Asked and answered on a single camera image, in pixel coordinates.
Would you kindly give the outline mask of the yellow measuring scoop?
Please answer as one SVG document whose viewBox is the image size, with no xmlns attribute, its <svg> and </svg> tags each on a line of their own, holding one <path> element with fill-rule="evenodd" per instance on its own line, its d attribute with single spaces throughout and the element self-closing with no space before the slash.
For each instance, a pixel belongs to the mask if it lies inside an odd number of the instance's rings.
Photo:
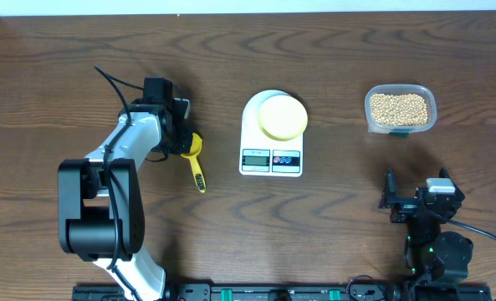
<svg viewBox="0 0 496 301">
<path fill-rule="evenodd" d="M 192 168 L 192 175 L 195 181 L 195 184 L 197 186 L 197 189 L 201 192 L 204 193 L 207 189 L 207 185 L 205 182 L 205 178 L 202 172 L 202 168 L 199 164 L 198 161 L 198 156 L 202 152 L 202 138 L 197 134 L 193 133 L 192 134 L 192 145 L 190 147 L 190 150 L 187 153 L 182 153 L 182 157 L 184 159 L 189 160 L 191 168 Z"/>
</svg>

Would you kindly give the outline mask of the yellow bowl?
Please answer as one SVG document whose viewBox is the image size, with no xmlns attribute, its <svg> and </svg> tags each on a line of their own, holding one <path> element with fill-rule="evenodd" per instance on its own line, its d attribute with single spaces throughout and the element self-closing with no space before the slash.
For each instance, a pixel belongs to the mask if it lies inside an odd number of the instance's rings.
<svg viewBox="0 0 496 301">
<path fill-rule="evenodd" d="M 272 140 L 295 139 L 304 133 L 307 124 L 306 108 L 289 95 L 272 96 L 258 109 L 258 127 Z"/>
</svg>

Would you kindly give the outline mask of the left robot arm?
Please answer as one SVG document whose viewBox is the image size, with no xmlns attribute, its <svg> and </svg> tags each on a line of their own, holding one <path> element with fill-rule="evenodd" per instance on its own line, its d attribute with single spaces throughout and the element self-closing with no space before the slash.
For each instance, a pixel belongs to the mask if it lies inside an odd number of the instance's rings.
<svg viewBox="0 0 496 301">
<path fill-rule="evenodd" d="M 59 243 L 104 269 L 127 300 L 175 300 L 175 285 L 144 245 L 138 170 L 152 151 L 180 155 L 192 145 L 190 102 L 145 96 L 124 104 L 118 124 L 82 159 L 58 168 Z"/>
</svg>

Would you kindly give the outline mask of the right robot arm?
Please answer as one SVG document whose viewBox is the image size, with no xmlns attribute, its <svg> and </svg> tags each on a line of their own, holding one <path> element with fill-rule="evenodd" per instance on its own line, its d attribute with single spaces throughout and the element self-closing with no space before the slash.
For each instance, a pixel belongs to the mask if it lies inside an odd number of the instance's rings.
<svg viewBox="0 0 496 301">
<path fill-rule="evenodd" d="M 395 173 L 391 168 L 387 170 L 380 207 L 391 211 L 392 223 L 407 226 L 404 260 L 413 273 L 386 293 L 389 300 L 492 298 L 488 287 L 463 283 L 473 257 L 473 242 L 457 232 L 441 230 L 441 225 L 456 215 L 464 199 L 444 168 L 439 176 L 428 178 L 424 187 L 418 187 L 413 197 L 398 195 Z"/>
</svg>

